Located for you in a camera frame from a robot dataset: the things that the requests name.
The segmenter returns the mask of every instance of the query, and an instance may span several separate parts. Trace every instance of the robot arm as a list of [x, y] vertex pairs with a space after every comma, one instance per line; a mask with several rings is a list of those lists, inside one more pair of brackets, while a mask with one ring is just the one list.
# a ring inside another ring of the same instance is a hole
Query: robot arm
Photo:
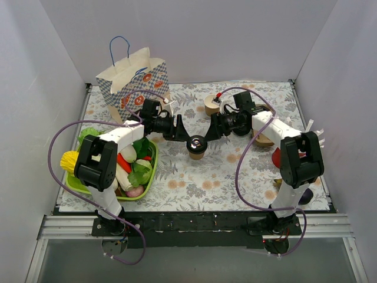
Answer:
[[[235, 94], [233, 97], [238, 111], [212, 114], [210, 128], [206, 136], [202, 137], [205, 143], [220, 139], [223, 135], [228, 136], [232, 131], [238, 135], [245, 135], [251, 129], [260, 130], [271, 118], [271, 112], [255, 106], [248, 91]], [[189, 142], [190, 137], [183, 126], [181, 115], [177, 115], [174, 123], [172, 111], [159, 112], [159, 109], [158, 101], [146, 99], [143, 109], [139, 112], [143, 124], [117, 128], [99, 137], [87, 136], [82, 143], [74, 174], [88, 187], [95, 201], [114, 215], [122, 217], [124, 213], [111, 186], [115, 179], [117, 154], [120, 150], [153, 131], [162, 133], [166, 140]], [[314, 132], [301, 133], [279, 119], [274, 119], [263, 134], [281, 149], [280, 172], [283, 183], [271, 207], [295, 208], [305, 190], [324, 171], [318, 137]], [[299, 156], [299, 150], [305, 153], [305, 157]], [[100, 161], [93, 160], [92, 157], [99, 154]], [[99, 211], [98, 214], [113, 235], [123, 231], [124, 225], [120, 226], [119, 221], [103, 211]], [[294, 215], [294, 210], [274, 211], [270, 220], [273, 222], [272, 227], [286, 225]]]

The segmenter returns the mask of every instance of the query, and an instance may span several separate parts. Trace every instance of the metal frame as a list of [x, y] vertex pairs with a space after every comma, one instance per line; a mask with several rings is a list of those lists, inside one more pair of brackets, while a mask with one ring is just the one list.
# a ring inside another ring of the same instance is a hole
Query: metal frame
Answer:
[[[293, 95], [295, 96], [303, 124], [306, 126], [306, 122], [303, 117], [302, 109], [300, 107], [295, 90], [294, 81], [290, 80], [289, 83], [291, 85]], [[89, 97], [90, 94], [88, 94], [87, 92], [80, 114], [81, 119], [85, 114]], [[79, 131], [80, 127], [77, 127], [76, 133], [78, 134]], [[72, 149], [75, 148], [75, 145], [76, 142], [74, 139], [72, 141]], [[321, 181], [323, 183], [326, 196], [329, 198], [329, 191], [325, 179], [321, 177]], [[303, 226], [303, 216], [297, 215], [297, 217], [300, 220], [301, 226]], [[355, 239], [353, 238], [353, 230], [348, 221], [347, 214], [310, 213], [307, 214], [306, 217], [307, 230], [305, 238], [343, 238], [357, 282], [367, 282], [368, 279], [363, 269], [358, 251], [356, 249]], [[26, 283], [37, 282], [49, 239], [117, 239], [117, 237], [91, 236], [93, 221], [95, 218], [96, 216], [45, 216], [42, 222], [41, 230], [39, 232], [38, 243], [35, 248], [34, 256], [29, 267]], [[298, 238], [299, 236], [292, 235], [290, 237]], [[273, 238], [273, 236], [263, 236], [263, 239], [269, 238]]]
[[354, 238], [343, 238], [356, 282], [368, 282]]
[[[297, 215], [303, 228], [303, 216]], [[91, 236], [93, 221], [96, 216], [46, 216], [43, 220], [39, 239], [117, 239], [119, 237]], [[276, 236], [265, 235], [264, 239]], [[307, 215], [305, 238], [348, 238], [353, 237], [353, 230], [347, 214], [318, 213]]]
[[39, 273], [41, 272], [43, 260], [45, 258], [48, 239], [40, 239], [34, 250], [33, 258], [29, 267], [28, 275], [25, 283], [34, 283], [38, 281]]

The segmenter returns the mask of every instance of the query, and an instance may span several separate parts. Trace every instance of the white patterned cloth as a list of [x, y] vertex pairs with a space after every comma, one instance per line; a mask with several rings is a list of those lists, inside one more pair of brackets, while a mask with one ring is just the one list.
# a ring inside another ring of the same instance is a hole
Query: white patterned cloth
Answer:
[[[175, 114], [182, 114], [183, 123], [189, 135], [204, 136], [210, 125], [210, 117], [204, 112], [204, 98], [217, 94], [225, 88], [243, 86], [253, 89], [265, 97], [276, 109], [277, 115], [290, 126], [304, 130], [299, 110], [289, 83], [203, 83], [171, 84], [171, 98], [175, 103]], [[224, 100], [234, 105], [233, 90], [224, 94]], [[262, 103], [253, 96], [256, 103]], [[112, 121], [110, 113], [98, 87], [93, 87], [85, 114], [85, 120]], [[101, 131], [109, 131], [110, 126], [86, 124]], [[251, 139], [251, 135], [237, 137], [234, 134], [220, 140], [209, 142], [208, 149], [201, 160], [189, 158], [186, 144], [166, 141], [162, 134], [153, 133], [149, 139], [157, 143], [159, 149], [158, 165], [153, 184], [140, 200], [121, 202], [125, 211], [234, 211], [252, 210], [237, 196], [234, 176], [237, 162]], [[268, 207], [277, 194], [273, 179], [280, 178], [279, 170], [271, 161], [276, 146], [259, 147], [252, 145], [245, 156], [239, 184], [241, 194], [255, 205]], [[318, 179], [310, 186], [314, 193], [312, 201], [305, 210], [328, 210], [325, 191]], [[89, 212], [94, 207], [64, 192], [60, 212]]]

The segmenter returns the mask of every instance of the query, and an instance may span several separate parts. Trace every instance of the green plastic basket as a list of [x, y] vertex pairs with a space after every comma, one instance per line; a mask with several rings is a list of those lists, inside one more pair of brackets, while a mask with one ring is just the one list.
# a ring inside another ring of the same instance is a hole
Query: green plastic basket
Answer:
[[[150, 147], [150, 151], [152, 151], [152, 153], [154, 153], [154, 156], [152, 156], [152, 167], [153, 167], [153, 170], [152, 170], [151, 179], [149, 180], [149, 183], [148, 183], [147, 187], [145, 188], [144, 193], [142, 193], [140, 196], [137, 196], [136, 198], [128, 198], [126, 196], [117, 196], [118, 200], [137, 200], [137, 199], [141, 199], [148, 192], [149, 187], [152, 185], [152, 181], [154, 179], [154, 174], [156, 172], [157, 160], [158, 160], [158, 147], [157, 147], [157, 145], [153, 141], [150, 140], [149, 141], [149, 147]], [[71, 173], [67, 174], [67, 177], [65, 178], [65, 184], [71, 190], [75, 190], [76, 192], [86, 193], [86, 194], [90, 195], [90, 192], [87, 189], [87, 187], [84, 186], [80, 182], [80, 180], [77, 179]]]

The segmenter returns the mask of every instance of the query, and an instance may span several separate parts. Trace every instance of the paper shopping bag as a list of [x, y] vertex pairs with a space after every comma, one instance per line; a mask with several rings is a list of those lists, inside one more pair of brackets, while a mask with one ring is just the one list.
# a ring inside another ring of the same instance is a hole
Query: paper shopping bag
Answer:
[[123, 123], [131, 115], [125, 105], [132, 111], [142, 108], [146, 98], [160, 100], [160, 98], [145, 92], [134, 93], [126, 98], [126, 95], [133, 90], [151, 90], [164, 98], [170, 99], [166, 63], [163, 59], [150, 58], [149, 47], [142, 48], [135, 53], [114, 63], [101, 74], [96, 76], [97, 83], [104, 97], [110, 114], [117, 123]]

